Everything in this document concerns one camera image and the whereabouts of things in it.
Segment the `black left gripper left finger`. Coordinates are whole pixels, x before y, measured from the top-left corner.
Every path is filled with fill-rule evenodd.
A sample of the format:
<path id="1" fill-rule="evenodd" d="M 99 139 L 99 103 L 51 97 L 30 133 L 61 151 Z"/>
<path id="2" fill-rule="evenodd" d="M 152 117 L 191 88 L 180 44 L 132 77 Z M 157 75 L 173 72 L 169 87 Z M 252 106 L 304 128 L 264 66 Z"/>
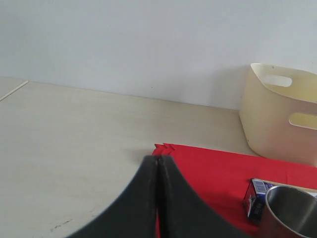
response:
<path id="1" fill-rule="evenodd" d="M 154 238 L 156 156 L 145 156 L 136 174 L 111 205 L 70 238 Z"/>

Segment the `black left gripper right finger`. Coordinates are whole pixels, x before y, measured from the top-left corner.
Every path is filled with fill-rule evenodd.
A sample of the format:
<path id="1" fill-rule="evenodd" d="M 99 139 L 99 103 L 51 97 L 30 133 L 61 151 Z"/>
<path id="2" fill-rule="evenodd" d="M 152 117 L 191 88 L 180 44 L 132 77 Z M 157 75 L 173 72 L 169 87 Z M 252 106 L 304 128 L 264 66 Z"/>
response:
<path id="1" fill-rule="evenodd" d="M 248 238 L 192 189 L 171 156 L 158 156 L 157 237 Z"/>

